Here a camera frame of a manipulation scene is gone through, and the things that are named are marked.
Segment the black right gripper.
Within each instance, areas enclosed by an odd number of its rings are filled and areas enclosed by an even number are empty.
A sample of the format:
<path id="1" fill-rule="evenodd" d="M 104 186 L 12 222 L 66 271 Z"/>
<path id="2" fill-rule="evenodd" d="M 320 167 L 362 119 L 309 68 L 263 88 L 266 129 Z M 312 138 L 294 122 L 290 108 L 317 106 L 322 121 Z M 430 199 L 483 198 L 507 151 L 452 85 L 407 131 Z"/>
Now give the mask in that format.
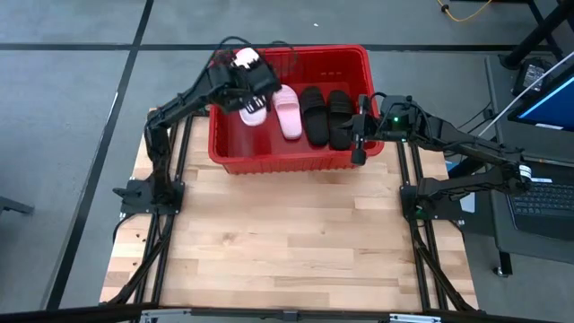
<path id="1" fill-rule="evenodd" d="M 351 127 L 343 128 L 342 131 L 352 137 L 351 161 L 356 166 L 365 164 L 367 160 L 365 143 L 369 137 L 377 133 L 379 121 L 372 114 L 372 102 L 376 96 L 384 96 L 384 94 L 382 92 L 375 92 L 371 95 L 361 94 L 358 99 L 359 113 L 340 125 L 340 127 Z"/>

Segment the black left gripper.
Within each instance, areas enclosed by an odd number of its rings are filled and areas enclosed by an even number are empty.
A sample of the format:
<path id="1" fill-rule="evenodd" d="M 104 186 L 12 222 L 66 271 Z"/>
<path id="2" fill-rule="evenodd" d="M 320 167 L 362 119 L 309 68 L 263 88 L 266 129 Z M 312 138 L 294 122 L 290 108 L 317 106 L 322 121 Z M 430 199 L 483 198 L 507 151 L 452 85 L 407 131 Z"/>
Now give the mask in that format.
<path id="1" fill-rule="evenodd" d="M 228 82 L 216 96 L 216 102 L 225 113 L 257 113 L 267 110 L 267 100 L 281 88 L 273 67 L 264 59 L 234 60 L 226 67 Z"/>

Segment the black slide sandal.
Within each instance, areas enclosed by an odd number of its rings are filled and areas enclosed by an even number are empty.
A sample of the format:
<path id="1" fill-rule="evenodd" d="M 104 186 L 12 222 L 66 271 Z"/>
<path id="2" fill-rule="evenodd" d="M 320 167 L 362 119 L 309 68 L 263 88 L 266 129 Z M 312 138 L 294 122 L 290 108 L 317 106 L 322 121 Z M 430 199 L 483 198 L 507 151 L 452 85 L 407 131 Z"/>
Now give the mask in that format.
<path id="1" fill-rule="evenodd" d="M 310 86 L 300 94 L 300 111 L 309 142 L 325 146 L 329 141 L 326 102 L 320 89 Z"/>
<path id="2" fill-rule="evenodd" d="M 352 143 L 349 131 L 342 125 L 352 119 L 354 107 L 346 92 L 331 91 L 327 97 L 329 145 L 337 151 L 348 150 Z"/>

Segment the red plastic bin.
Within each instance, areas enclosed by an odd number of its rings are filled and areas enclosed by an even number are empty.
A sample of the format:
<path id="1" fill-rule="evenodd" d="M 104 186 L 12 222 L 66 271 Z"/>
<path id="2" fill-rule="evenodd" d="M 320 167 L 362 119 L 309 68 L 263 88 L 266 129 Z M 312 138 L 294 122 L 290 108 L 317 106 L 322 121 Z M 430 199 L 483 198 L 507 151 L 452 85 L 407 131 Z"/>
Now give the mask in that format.
<path id="1" fill-rule="evenodd" d="M 298 94 L 315 86 L 326 98 L 345 92 L 359 111 L 361 94 L 374 92 L 367 51 L 360 45 L 324 45 L 293 49 L 261 48 L 281 83 Z M 209 117 L 208 154 L 230 174 L 282 171 L 352 169 L 352 152 L 325 145 L 314 146 L 306 134 L 298 140 L 283 137 L 275 109 L 257 127 L 245 125 L 238 113 L 212 108 Z"/>

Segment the black power adapter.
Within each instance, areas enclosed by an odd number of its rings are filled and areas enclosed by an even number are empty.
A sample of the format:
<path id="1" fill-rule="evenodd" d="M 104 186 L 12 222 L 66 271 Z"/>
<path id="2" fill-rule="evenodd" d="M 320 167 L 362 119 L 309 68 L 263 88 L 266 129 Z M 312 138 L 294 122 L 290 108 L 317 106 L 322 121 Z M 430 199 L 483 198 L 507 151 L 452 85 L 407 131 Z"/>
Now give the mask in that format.
<path id="1" fill-rule="evenodd" d="M 517 79 L 512 88 L 512 94 L 518 96 L 528 86 L 534 83 L 540 76 L 547 72 L 552 67 L 552 64 L 540 57 L 533 57 L 526 59 L 519 68 Z M 533 96 L 539 93 L 548 83 L 546 78 L 537 82 L 531 87 L 524 96 Z"/>

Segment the blue screen monitor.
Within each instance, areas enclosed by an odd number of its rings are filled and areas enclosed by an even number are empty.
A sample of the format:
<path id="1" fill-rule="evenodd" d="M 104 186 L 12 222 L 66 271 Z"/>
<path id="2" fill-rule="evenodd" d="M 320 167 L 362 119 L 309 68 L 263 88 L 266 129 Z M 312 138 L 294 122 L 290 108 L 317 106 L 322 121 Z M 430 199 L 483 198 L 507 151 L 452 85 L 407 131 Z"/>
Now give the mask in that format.
<path id="1" fill-rule="evenodd" d="M 509 114 L 508 121 L 574 132 L 574 65 L 526 99 Z"/>

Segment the black tripod stand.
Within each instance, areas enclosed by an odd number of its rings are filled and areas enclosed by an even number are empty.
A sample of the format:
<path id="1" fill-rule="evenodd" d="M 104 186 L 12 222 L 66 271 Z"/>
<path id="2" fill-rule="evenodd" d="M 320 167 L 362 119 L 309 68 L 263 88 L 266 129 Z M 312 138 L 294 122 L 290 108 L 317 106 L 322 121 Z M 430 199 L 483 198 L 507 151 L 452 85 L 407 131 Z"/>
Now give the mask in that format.
<path id="1" fill-rule="evenodd" d="M 557 1 L 555 8 L 544 18 L 535 0 L 524 0 L 535 17 L 537 26 L 508 55 L 500 57 L 502 66 L 507 69 L 517 69 L 543 40 L 548 43 L 549 51 L 556 59 L 564 58 L 552 33 L 564 22 L 567 22 L 574 31 L 574 0 Z"/>

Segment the black laptop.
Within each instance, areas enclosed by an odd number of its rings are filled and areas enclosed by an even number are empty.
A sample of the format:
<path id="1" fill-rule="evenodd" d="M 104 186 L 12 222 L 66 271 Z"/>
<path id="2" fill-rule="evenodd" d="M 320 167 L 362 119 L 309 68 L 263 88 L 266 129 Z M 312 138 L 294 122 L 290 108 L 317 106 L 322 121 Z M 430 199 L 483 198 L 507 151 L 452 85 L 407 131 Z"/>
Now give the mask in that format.
<path id="1" fill-rule="evenodd" d="M 526 193 L 503 195 L 494 206 L 497 238 L 524 233 L 574 242 L 574 165 L 529 161 L 532 183 Z"/>

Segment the laptop computer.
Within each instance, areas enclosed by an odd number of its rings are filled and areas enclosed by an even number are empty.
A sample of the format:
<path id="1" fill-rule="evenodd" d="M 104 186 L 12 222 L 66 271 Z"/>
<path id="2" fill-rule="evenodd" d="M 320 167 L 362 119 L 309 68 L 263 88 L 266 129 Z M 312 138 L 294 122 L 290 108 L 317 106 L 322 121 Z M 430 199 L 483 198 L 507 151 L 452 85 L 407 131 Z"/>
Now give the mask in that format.
<path id="1" fill-rule="evenodd" d="M 492 108 L 498 113 L 514 99 L 510 86 L 517 77 L 517 72 L 503 67 L 497 56 L 486 57 L 484 65 Z M 483 137 L 496 144 L 523 148 L 523 155 L 534 174 L 555 171 L 559 179 L 574 180 L 572 132 L 519 124 L 503 116 Z M 498 191 L 478 192 L 465 197 L 462 206 L 469 205 L 474 207 L 474 211 L 463 212 L 463 231 L 494 238 L 500 266 L 504 268 L 505 275 L 512 274 L 512 255 L 574 265 L 574 224 L 557 228 L 557 231 L 569 234 L 572 241 L 520 231 L 515 228 L 508 197 Z"/>

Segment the grey furniture foot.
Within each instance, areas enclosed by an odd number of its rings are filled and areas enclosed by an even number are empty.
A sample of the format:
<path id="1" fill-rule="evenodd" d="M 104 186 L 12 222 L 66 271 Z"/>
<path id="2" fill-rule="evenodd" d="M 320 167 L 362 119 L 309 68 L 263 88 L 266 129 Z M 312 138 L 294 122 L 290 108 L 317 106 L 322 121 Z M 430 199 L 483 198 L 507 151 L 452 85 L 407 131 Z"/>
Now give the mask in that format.
<path id="1" fill-rule="evenodd" d="M 14 211 L 20 214 L 31 214 L 33 210 L 33 206 L 25 205 L 10 198 L 0 196 L 0 214 L 4 211 Z"/>

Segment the black aluminium frame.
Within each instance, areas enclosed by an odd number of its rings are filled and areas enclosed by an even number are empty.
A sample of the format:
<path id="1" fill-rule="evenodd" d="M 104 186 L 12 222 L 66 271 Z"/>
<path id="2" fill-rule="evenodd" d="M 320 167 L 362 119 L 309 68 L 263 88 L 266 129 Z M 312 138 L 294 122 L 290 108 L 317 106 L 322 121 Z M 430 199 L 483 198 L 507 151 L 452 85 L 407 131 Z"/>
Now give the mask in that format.
<path id="1" fill-rule="evenodd" d="M 142 261 L 139 267 L 135 270 L 135 273 L 128 282 L 120 289 L 117 295 L 110 300 L 105 301 L 105 304 L 143 303 L 145 286 L 152 266 L 156 266 L 156 271 L 152 285 L 150 303 L 160 303 L 161 288 L 167 266 L 167 258 L 175 216 L 181 211 L 185 192 L 185 182 L 182 180 L 182 175 L 193 119 L 193 115 L 189 115 L 185 118 L 182 142 L 178 151 L 176 175 L 170 176 L 173 187 L 176 189 L 178 194 L 178 204 L 176 207 L 156 207 L 152 205 L 152 194 L 148 182 L 148 178 L 151 174 L 146 179 L 130 179 L 127 182 L 126 188 L 115 188 L 113 190 L 114 193 L 122 198 L 121 212 L 124 217 L 120 222 L 124 223 L 131 217 L 138 214 L 149 214 L 151 216 L 151 221 L 148 229 L 148 236 L 145 241 Z M 178 122 L 168 129 L 171 159 L 177 129 Z"/>
<path id="2" fill-rule="evenodd" d="M 439 310 L 448 311 L 448 304 L 451 303 L 456 311 L 476 312 L 477 309 L 465 301 L 440 266 L 431 219 L 427 215 L 419 216 L 416 214 L 414 203 L 416 187 L 412 185 L 410 178 L 409 162 L 404 143 L 398 143 L 396 149 L 403 181 L 403 185 L 399 188 L 399 196 L 403 217 L 407 222 L 413 246 L 413 260 L 422 310 L 432 310 L 431 294 L 426 276 L 426 269 L 430 269 Z"/>

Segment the black front frame bar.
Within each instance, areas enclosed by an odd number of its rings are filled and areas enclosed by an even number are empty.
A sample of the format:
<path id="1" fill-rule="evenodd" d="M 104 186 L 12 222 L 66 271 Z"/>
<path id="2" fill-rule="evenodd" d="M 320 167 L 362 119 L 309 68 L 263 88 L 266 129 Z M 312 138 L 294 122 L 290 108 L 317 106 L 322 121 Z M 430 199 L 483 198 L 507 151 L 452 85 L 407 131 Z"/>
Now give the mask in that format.
<path id="1" fill-rule="evenodd" d="M 296 322 L 304 319 L 376 320 L 384 323 L 557 323 L 487 314 L 483 311 L 426 310 L 345 311 L 345 310 L 258 310 L 233 308 L 161 307 L 156 303 L 111 304 L 92 307 L 35 310 L 0 314 L 0 323 L 118 323 L 136 319 L 155 319 L 180 314 L 206 317 L 277 319 Z"/>

